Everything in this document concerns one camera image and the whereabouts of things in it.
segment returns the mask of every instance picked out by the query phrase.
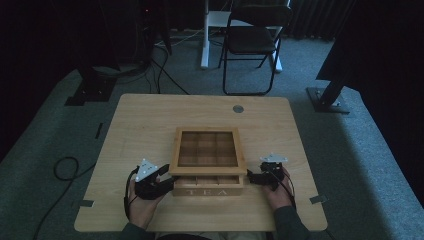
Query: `metal bracket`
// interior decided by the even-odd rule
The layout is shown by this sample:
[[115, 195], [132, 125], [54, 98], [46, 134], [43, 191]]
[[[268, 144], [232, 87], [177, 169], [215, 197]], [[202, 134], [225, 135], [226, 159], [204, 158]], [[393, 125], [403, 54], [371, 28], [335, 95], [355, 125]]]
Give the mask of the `metal bracket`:
[[145, 158], [141, 161], [140, 168], [138, 169], [137, 176], [135, 177], [136, 182], [140, 182], [146, 177], [150, 176], [150, 174], [156, 172], [158, 170], [158, 166], [152, 164]]
[[262, 162], [275, 162], [275, 163], [283, 163], [283, 162], [288, 162], [289, 160], [286, 157], [280, 156], [278, 154], [275, 153], [271, 153], [270, 155], [268, 155], [267, 157], [260, 157], [259, 159], [261, 159]]

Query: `person's right hand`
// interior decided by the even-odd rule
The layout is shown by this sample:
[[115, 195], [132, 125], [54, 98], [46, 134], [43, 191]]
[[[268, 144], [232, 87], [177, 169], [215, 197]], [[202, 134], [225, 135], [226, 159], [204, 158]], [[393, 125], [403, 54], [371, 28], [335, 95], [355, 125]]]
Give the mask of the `person's right hand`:
[[273, 211], [280, 207], [292, 206], [290, 199], [293, 192], [289, 185], [290, 174], [284, 167], [282, 171], [284, 171], [284, 174], [286, 175], [284, 176], [283, 184], [290, 191], [290, 195], [281, 185], [278, 185], [278, 188], [275, 191], [272, 191], [271, 186], [262, 186], [262, 191], [268, 199], [268, 203]]

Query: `black curtain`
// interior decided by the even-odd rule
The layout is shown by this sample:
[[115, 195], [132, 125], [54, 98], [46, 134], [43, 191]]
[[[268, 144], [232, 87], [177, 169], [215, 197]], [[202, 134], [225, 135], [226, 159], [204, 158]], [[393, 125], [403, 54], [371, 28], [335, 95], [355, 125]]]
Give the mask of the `black curtain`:
[[317, 76], [360, 92], [421, 204], [423, 12], [421, 0], [358, 0]]

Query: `metal stand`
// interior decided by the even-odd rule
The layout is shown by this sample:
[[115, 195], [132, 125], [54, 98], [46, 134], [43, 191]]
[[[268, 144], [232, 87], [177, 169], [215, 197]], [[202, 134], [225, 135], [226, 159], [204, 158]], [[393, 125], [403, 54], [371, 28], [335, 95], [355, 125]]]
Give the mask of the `metal stand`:
[[325, 104], [323, 93], [327, 88], [306, 88], [316, 112], [349, 114], [350, 111], [341, 96], [336, 97], [330, 104]]
[[115, 87], [116, 78], [102, 78], [93, 68], [80, 72], [83, 80], [73, 97], [68, 97], [65, 106], [83, 106], [85, 102], [107, 102]]

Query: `wooden table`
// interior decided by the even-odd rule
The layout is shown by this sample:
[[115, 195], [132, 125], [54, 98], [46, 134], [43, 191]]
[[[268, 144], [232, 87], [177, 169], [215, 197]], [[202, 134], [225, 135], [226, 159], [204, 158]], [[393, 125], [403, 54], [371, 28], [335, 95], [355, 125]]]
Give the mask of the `wooden table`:
[[[236, 113], [234, 106], [242, 106]], [[302, 146], [290, 104], [278, 97], [228, 97], [125, 94], [121, 97], [84, 200], [75, 229], [82, 232], [121, 231], [129, 173], [142, 158], [162, 166], [170, 163], [176, 127], [237, 127], [248, 169], [259, 173], [260, 157], [270, 153], [289, 159], [298, 213], [311, 231], [327, 221]], [[241, 196], [174, 197], [159, 204], [149, 231], [273, 231], [274, 220], [258, 185], [245, 178]]]

